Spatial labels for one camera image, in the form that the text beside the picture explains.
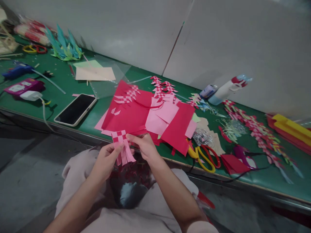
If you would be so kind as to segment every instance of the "glue gun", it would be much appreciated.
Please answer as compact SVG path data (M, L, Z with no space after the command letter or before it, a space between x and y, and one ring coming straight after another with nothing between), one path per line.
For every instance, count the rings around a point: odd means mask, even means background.
M30 65L19 61L14 61L14 64L16 64L16 67L14 69L2 74L6 80L14 80L26 73L33 73L34 68Z

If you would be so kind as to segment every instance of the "scissors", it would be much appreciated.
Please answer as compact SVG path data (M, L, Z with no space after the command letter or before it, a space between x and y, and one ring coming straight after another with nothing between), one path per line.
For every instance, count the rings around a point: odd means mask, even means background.
M210 158L210 160L202 153L201 151L201 147L205 150L205 152L207 153L208 157ZM216 154L216 152L210 148L209 146L207 145L203 145L201 144L201 147L198 146L196 147L195 149L192 147L192 145L190 145L189 149L188 149L188 154L190 155L191 158L193 159L197 159L200 166L207 172L210 172L210 173L214 173L216 171L215 168L220 168L221 164L220 164L220 159L218 157L218 155ZM217 159L217 165L215 165L212 157L211 157L211 154L209 153L209 150L215 155L216 159ZM211 170L207 169L203 163L201 162L200 158L199 158L199 153L200 155L210 164L210 166L212 167Z
M41 46L41 45L35 45L35 44L25 45L23 47L23 51L29 54L35 54L35 53L44 54L48 52L46 47Z

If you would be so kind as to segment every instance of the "power plug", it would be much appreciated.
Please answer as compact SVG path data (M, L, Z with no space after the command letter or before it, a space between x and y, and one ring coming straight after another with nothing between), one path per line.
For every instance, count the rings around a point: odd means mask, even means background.
M35 91L26 91L20 95L22 99L29 100L29 101L36 101L42 96L43 95L40 92L35 92Z

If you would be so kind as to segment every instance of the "phone screen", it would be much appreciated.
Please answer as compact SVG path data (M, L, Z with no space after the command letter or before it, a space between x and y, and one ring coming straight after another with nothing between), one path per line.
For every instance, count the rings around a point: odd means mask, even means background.
M95 97L79 95L55 120L73 125L87 110Z

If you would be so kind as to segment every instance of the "water bottle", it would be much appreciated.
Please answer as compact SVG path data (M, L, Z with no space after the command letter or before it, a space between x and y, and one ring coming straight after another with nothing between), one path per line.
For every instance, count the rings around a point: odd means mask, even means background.
M212 105L218 105L228 98L231 93L242 89L252 80L252 78L248 78L245 74L236 76L221 86L218 91L208 99L208 102Z

